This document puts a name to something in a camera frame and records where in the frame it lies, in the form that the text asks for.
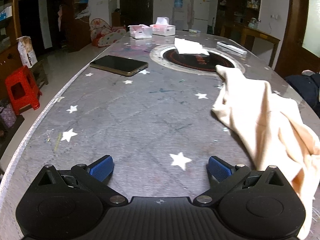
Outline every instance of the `crosshair logo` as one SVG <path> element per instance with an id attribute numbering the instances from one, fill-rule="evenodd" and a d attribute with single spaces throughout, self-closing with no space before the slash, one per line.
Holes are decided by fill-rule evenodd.
<path id="1" fill-rule="evenodd" d="M 163 199 L 158 199 L 158 200 L 156 201 L 156 203 L 159 204 L 159 205 L 163 204 L 164 202 L 165 202 L 165 201 L 164 201 Z"/>

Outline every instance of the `beige cloth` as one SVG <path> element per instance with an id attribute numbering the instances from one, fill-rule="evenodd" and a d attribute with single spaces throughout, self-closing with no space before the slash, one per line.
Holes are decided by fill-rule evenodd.
<path id="1" fill-rule="evenodd" d="M 310 231 L 312 201 L 320 180 L 320 142 L 304 125 L 293 99 L 271 92 L 269 82 L 252 80 L 237 68 L 217 65 L 225 79 L 212 111 L 236 132 L 257 170 L 276 165 L 298 194 L 306 219 L 298 237 Z"/>

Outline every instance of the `silver bolt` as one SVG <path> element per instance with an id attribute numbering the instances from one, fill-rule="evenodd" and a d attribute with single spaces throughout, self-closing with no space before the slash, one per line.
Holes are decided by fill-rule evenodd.
<path id="1" fill-rule="evenodd" d="M 197 197 L 197 201 L 202 204 L 207 204 L 212 201 L 212 198 L 210 196 L 201 195 L 201 196 Z"/>
<path id="2" fill-rule="evenodd" d="M 115 195 L 110 198 L 110 202 L 114 204 L 121 204 L 125 201 L 124 196 Z"/>

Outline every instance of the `white remote control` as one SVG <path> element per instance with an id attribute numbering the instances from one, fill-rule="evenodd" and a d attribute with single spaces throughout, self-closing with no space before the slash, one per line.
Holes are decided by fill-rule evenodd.
<path id="1" fill-rule="evenodd" d="M 236 52 L 236 53 L 239 53 L 239 54 L 241 54 L 241 55 L 247 55 L 247 51 L 245 51 L 244 49 L 240 49 L 240 48 L 238 48 L 238 47 L 236 47 L 236 46 L 232 46 L 232 45 L 228 45 L 228 44 L 225 44 L 225 43 L 223 43 L 223 42 L 221 42 L 221 41 L 218 41 L 217 42 L 217 45 L 220 45 L 220 46 L 222 46 L 222 47 L 225 47 L 225 48 L 227 48 L 227 49 L 230 49 L 230 50 L 232 50 L 232 51 L 234 51 L 234 52 Z"/>

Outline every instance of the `refrigerator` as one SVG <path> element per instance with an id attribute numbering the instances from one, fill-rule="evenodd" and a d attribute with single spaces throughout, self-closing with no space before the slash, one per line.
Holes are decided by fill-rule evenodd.
<path id="1" fill-rule="evenodd" d="M 191 29 L 207 33 L 211 0 L 191 0 Z"/>

